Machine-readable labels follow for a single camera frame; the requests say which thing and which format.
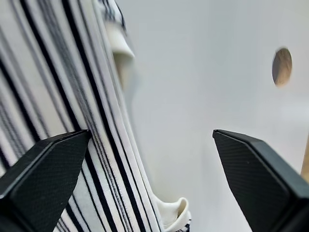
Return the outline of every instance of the round hole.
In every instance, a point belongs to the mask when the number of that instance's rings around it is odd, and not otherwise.
[[[272,62],[272,78],[277,87],[282,87],[290,80],[292,71],[292,56],[287,48],[276,52]]]

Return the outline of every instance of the white surface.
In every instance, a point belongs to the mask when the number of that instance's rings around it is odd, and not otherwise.
[[[154,192],[188,198],[192,231],[247,232],[211,137],[260,138],[300,171],[309,132],[309,1],[118,0],[138,74],[128,110]],[[275,51],[293,70],[278,89]]]

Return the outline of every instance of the white wall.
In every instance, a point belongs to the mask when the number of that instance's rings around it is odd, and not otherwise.
[[[309,132],[309,1],[118,4],[141,77],[126,100],[154,192],[189,199],[192,231],[250,231],[212,130],[263,139],[300,171]],[[278,89],[271,69],[280,46],[289,48],[293,70]]]

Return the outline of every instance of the black and white striped cloth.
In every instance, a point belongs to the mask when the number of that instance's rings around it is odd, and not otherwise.
[[[35,142],[90,129],[89,152],[54,231],[163,232],[105,20],[125,29],[114,1],[0,1],[0,176]]]

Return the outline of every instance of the textured black plastic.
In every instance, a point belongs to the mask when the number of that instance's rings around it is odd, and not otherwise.
[[[224,130],[215,130],[213,137],[228,184],[253,232],[282,231],[301,218],[309,186],[266,143]]]
[[[89,138],[84,130],[40,141],[0,179],[2,202],[25,228],[53,231],[75,188]]]

